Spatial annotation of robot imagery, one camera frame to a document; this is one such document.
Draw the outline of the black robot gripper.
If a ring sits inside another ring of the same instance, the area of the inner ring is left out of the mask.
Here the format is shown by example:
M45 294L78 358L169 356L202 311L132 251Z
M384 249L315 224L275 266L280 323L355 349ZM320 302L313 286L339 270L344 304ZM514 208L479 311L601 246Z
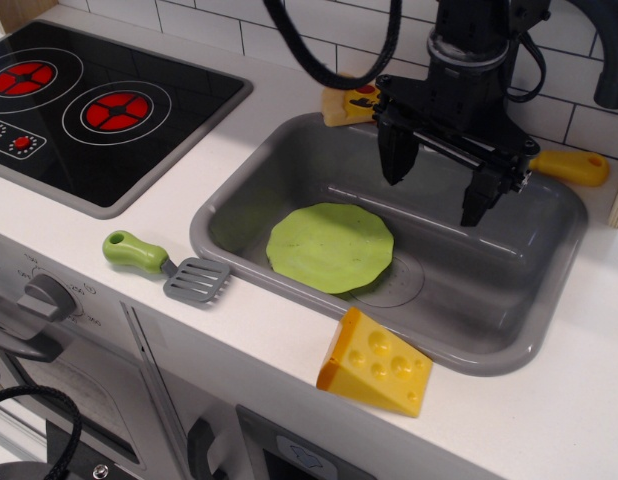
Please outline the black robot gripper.
M432 53L424 80L383 74L377 77L382 173L390 185L404 179L425 145L472 169L464 192L460 224L475 227L502 192L521 191L538 144L506 113L508 103L526 103L540 89L510 90L516 51L487 58L455 58Z

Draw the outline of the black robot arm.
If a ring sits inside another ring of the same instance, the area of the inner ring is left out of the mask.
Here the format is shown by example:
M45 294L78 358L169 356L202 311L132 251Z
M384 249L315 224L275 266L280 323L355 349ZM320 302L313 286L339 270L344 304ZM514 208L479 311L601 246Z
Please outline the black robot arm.
M471 169L461 225L477 225L500 197L519 192L540 147L507 114L515 57L527 36L508 1L442 1L427 38L428 75L382 75L374 107L382 172L391 185L426 146Z

